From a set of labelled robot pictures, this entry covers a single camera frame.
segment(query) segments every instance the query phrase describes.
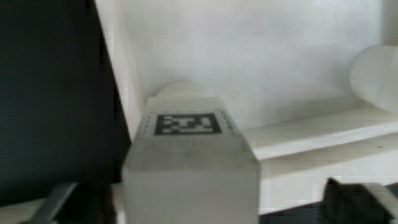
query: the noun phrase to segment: black surface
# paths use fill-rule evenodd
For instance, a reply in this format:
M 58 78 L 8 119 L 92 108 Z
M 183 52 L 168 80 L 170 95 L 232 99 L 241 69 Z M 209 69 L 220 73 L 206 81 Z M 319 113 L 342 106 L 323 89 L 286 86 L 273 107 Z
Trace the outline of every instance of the black surface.
M 319 224 L 383 224 L 394 219 L 364 185 L 341 184 L 332 178 L 319 206 Z
M 21 224 L 115 224 L 108 184 L 63 183 L 51 191 L 30 221 Z
M 0 1 L 0 206 L 117 181 L 129 146 L 92 1 Z
M 398 197 L 398 184 L 387 186 L 389 191 Z M 319 203 L 303 205 L 280 212 L 261 215 L 261 224 L 319 224 Z

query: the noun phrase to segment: white ledge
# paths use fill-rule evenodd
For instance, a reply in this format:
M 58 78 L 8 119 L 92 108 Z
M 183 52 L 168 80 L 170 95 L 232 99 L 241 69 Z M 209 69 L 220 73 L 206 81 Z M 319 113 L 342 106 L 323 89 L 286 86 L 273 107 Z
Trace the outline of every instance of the white ledge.
M 398 133 L 398 115 L 367 106 L 243 132 L 259 160 Z

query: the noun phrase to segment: white cylinder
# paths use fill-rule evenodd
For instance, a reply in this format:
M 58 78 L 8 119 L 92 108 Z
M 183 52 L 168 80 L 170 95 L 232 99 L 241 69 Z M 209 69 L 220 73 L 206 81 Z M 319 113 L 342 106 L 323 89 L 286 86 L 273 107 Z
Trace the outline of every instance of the white cylinder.
M 398 47 L 369 47 L 355 60 L 351 90 L 378 108 L 398 113 Z

